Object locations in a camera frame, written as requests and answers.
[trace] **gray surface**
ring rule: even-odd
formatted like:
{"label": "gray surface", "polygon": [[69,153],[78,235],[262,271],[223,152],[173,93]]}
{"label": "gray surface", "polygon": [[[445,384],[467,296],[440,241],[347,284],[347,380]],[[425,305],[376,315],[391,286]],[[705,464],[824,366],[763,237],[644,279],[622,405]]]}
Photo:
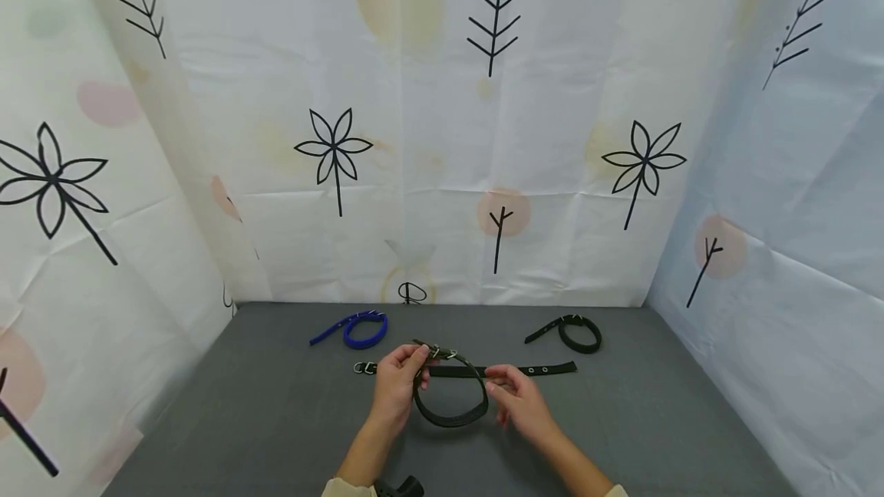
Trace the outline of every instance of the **gray surface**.
{"label": "gray surface", "polygon": [[[367,351],[342,331],[310,337],[366,306],[248,304],[239,309],[163,418],[110,485],[108,497],[319,496],[371,402],[377,360],[411,338],[457,348],[473,364],[529,367],[574,360],[577,374],[537,377],[552,414],[630,497],[761,496],[795,492],[663,320],[648,309],[378,305],[385,339]],[[523,344],[554,317],[578,313],[604,334],[583,356],[552,331]],[[354,336],[377,325],[363,323]],[[589,342],[585,329],[569,333]],[[432,380],[425,403],[440,414],[475,405],[472,380]],[[565,495],[533,449],[494,423],[442,429],[412,410],[384,478],[411,474],[428,497]]]}

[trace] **right hand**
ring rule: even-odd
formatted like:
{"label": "right hand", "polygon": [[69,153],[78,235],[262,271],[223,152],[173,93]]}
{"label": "right hand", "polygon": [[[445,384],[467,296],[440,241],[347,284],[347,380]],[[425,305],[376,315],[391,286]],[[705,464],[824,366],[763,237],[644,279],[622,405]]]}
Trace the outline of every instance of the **right hand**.
{"label": "right hand", "polygon": [[558,423],[534,380],[512,364],[495,364],[485,369],[485,389],[498,405],[501,425],[512,420],[519,433],[534,445],[562,435]]}

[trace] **sleeve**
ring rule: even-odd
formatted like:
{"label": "sleeve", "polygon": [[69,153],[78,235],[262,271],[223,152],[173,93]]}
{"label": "sleeve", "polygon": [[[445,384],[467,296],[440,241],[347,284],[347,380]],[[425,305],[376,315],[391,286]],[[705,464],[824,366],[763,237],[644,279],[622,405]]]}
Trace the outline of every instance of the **sleeve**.
{"label": "sleeve", "polygon": [[374,487],[354,487],[340,478],[330,479],[325,484],[322,497],[378,497]]}
{"label": "sleeve", "polygon": [[605,497],[629,497],[626,495],[626,490],[624,490],[620,485],[613,486],[613,489],[607,492]]}

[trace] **curtain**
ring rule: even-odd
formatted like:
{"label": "curtain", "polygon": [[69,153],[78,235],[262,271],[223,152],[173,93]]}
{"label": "curtain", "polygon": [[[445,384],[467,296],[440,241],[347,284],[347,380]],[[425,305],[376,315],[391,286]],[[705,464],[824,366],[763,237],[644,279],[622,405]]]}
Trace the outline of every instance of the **curtain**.
{"label": "curtain", "polygon": [[0,2],[0,479],[47,497],[234,296],[642,304],[766,4]]}
{"label": "curtain", "polygon": [[884,8],[754,20],[649,301],[802,495],[884,495]]}

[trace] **black object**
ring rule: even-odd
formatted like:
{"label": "black object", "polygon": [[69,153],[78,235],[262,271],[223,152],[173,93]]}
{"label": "black object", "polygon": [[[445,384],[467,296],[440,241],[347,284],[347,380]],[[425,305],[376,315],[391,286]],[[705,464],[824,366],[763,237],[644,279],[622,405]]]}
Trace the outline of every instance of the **black object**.
{"label": "black object", "polygon": [[[466,367],[446,367],[446,365],[442,364],[431,364],[427,368],[430,370],[431,377],[476,377],[476,374],[473,373],[473,369],[475,369],[479,376],[485,377],[485,369],[488,367],[473,367],[473,369],[470,369]],[[545,367],[541,365],[541,367],[518,367],[518,369],[528,376],[546,376],[547,374],[576,373],[577,365],[574,364],[574,361],[569,361],[568,363],[562,364],[547,364]],[[371,376],[378,372],[378,364],[374,361],[360,361],[353,365],[353,371],[356,374],[367,374],[368,376]]]}
{"label": "black object", "polygon": [[[568,333],[565,332],[566,324],[571,324],[572,327],[587,327],[595,336],[595,343],[589,345],[578,344],[578,342],[572,340]],[[571,347],[572,350],[578,353],[595,353],[596,351],[599,351],[600,347],[602,347],[602,331],[599,330],[599,327],[595,326],[594,322],[586,317],[581,317],[580,315],[566,315],[555,319],[553,322],[548,323],[545,327],[536,331],[536,333],[525,338],[525,344],[530,344],[530,342],[533,342],[555,327],[559,327],[559,338],[562,338],[565,345]]]}
{"label": "black object", "polygon": [[417,478],[409,476],[397,489],[377,480],[374,482],[374,492],[378,494],[378,497],[424,497],[424,486]]}
{"label": "black object", "polygon": [[[446,367],[442,364],[431,364],[429,367],[430,376],[438,377],[473,377],[473,371],[465,367]],[[485,368],[474,367],[481,377],[485,377]],[[546,376],[547,374],[565,374],[576,373],[577,365],[574,361],[562,364],[548,364],[546,367],[518,367],[524,374],[528,376]]]}
{"label": "black object", "polygon": [[466,358],[461,357],[460,354],[456,350],[447,350],[444,347],[438,347],[437,345],[425,344],[420,340],[412,340],[415,344],[425,345],[430,348],[430,355],[427,356],[427,360],[430,359],[441,359],[443,361],[448,361],[449,359],[458,359],[459,362],[463,364],[463,366],[467,369],[467,373],[469,376],[467,377],[475,377],[477,382],[479,383],[479,387],[482,388],[482,403],[479,403],[476,406],[473,406],[472,409],[468,410],[464,414],[460,414],[457,416],[441,416],[436,413],[430,411],[426,408],[426,406],[421,402],[420,397],[420,387],[421,387],[421,374],[426,368],[426,364],[424,367],[417,372],[417,375],[414,376],[414,386],[412,389],[412,396],[414,397],[414,404],[417,405],[417,410],[424,415],[426,420],[429,420],[432,425],[439,426],[440,428],[458,428],[460,426],[469,425],[469,423],[476,422],[479,418],[481,418],[485,413],[488,412],[488,393],[485,392],[485,385],[482,382],[482,375],[479,374],[479,371],[473,367],[473,365],[467,361]]}

